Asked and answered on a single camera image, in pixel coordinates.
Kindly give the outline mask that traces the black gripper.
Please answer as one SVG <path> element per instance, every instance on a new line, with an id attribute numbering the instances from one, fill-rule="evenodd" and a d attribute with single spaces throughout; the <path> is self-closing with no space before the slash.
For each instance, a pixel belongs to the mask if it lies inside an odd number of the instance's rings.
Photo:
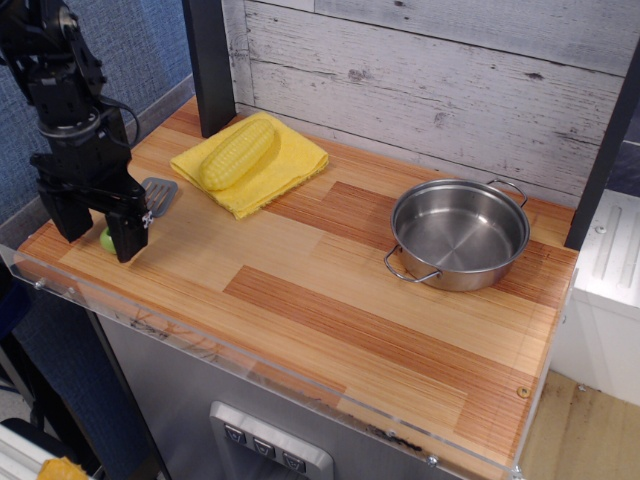
<path id="1" fill-rule="evenodd" d="M 129 174 L 131 150 L 120 111 L 92 109 L 73 125 L 38 123 L 50 152 L 35 154 L 40 199 L 59 233 L 74 242 L 93 227 L 89 208 L 104 213 L 120 263 L 148 244 L 152 212 Z"/>

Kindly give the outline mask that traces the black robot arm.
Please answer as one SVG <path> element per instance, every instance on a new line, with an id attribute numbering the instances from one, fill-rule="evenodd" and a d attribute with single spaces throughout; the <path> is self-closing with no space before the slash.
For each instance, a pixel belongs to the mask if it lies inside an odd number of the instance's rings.
<path id="1" fill-rule="evenodd" d="M 62 1 L 1 4 L 1 62 L 34 107 L 50 150 L 34 154 L 38 191 L 59 233 L 74 242 L 104 214 L 118 260 L 148 244 L 152 213 L 129 174 L 125 105 L 102 93 L 102 63 Z"/>

